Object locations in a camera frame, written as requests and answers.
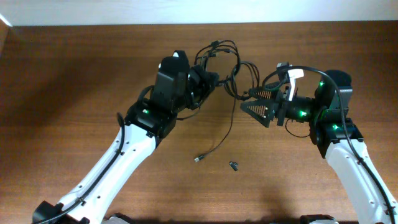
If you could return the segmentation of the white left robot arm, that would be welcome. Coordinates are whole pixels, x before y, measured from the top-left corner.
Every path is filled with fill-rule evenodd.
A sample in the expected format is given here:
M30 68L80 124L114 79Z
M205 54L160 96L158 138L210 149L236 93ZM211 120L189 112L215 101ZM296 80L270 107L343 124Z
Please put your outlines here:
M125 116L117 115L119 132L101 159L57 204L43 201L33 223L101 223L132 173L173 130L178 113L199 108L219 79L190 65L182 50L163 58L155 83L142 90Z

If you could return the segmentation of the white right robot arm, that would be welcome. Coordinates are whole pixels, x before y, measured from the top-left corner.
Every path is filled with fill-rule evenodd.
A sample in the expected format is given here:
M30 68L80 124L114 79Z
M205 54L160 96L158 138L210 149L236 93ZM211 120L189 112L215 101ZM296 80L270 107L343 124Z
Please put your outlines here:
M295 82L306 71L321 76L312 98L297 96ZM360 223L397 223L397 200L377 172L358 127L347 116L353 89L351 77L339 70L321 71L305 66L274 72L280 82L249 90L252 101L241 109L264 127L274 119L308 123L310 138L322 158L340 179Z

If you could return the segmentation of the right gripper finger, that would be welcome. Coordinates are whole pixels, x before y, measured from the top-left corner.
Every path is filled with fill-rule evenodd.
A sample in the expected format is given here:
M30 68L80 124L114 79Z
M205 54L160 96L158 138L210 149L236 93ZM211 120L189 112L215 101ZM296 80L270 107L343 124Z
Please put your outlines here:
M240 108L266 128L275 117L275 103L270 101L248 101Z
M249 96L258 99L258 100L270 100L276 99L277 95L280 93L280 90L263 90L261 87L252 88L248 91Z

